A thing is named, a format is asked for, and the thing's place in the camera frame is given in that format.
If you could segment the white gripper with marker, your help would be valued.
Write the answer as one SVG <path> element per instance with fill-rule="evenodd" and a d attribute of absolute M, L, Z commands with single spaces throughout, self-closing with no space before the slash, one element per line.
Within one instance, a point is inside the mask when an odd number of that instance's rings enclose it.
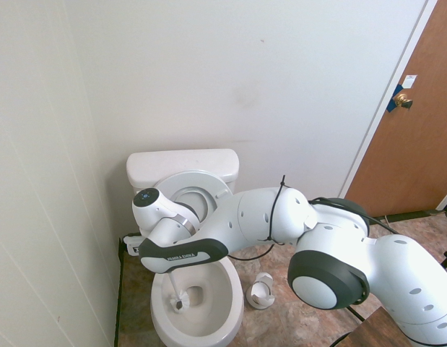
<path fill-rule="evenodd" d="M 127 235 L 123 237 L 123 242 L 126 245 L 129 255 L 139 255 L 139 246 L 145 240 L 145 237 L 139 235 Z"/>

